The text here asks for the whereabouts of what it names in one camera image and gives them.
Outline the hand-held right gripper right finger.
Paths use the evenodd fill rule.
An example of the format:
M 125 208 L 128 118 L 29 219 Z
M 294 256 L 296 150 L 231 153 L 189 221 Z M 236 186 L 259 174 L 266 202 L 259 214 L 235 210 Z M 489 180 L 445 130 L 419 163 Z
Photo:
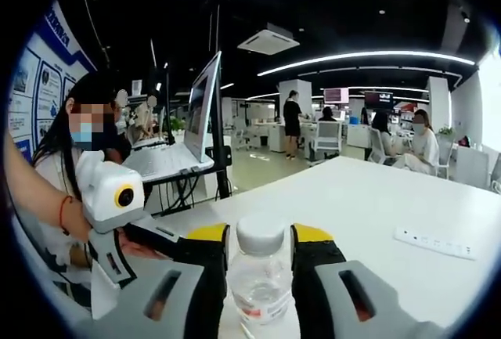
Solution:
M 349 261 L 318 228 L 290 227 L 292 295 L 302 338 L 443 338 L 414 319 L 397 291 L 360 261 Z

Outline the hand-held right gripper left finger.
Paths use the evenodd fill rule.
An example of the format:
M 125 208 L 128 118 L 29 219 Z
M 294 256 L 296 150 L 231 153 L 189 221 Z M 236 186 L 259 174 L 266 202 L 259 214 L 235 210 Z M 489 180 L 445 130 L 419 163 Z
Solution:
M 184 238 L 181 261 L 153 259 L 97 320 L 99 338 L 216 338 L 227 295 L 230 227 L 203 226 Z

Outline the person's left hand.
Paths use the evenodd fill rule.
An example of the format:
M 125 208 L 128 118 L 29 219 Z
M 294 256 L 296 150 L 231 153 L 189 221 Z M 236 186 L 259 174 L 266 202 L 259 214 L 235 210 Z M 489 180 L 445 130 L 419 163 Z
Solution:
M 59 210 L 59 226 L 73 238 L 87 243 L 92 227 L 87 221 L 83 209 L 82 202 L 72 196 L 66 196 Z

